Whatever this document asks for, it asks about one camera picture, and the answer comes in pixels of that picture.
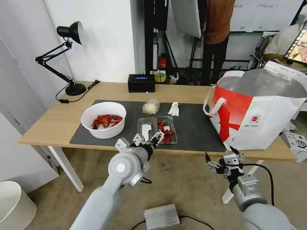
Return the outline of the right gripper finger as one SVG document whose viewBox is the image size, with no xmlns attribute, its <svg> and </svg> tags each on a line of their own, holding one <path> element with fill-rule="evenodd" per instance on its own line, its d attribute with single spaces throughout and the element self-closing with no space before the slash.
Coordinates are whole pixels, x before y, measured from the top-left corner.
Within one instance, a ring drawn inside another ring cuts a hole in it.
<svg viewBox="0 0 307 230">
<path fill-rule="evenodd" d="M 240 154 L 240 152 L 239 152 L 237 149 L 235 149 L 234 147 L 232 147 L 232 146 L 230 146 L 230 149 L 231 149 L 231 151 L 232 151 L 233 153 L 236 154 L 238 163 L 239 163 L 239 164 L 242 164 L 242 163 L 244 162 L 244 160 L 245 160 L 245 155 L 244 155 L 244 154 Z"/>
<path fill-rule="evenodd" d="M 223 173 L 222 166 L 217 162 L 211 161 L 207 152 L 205 152 L 205 161 L 206 161 L 205 163 L 206 163 L 207 168 L 209 168 L 210 170 L 216 173 Z"/>
</svg>

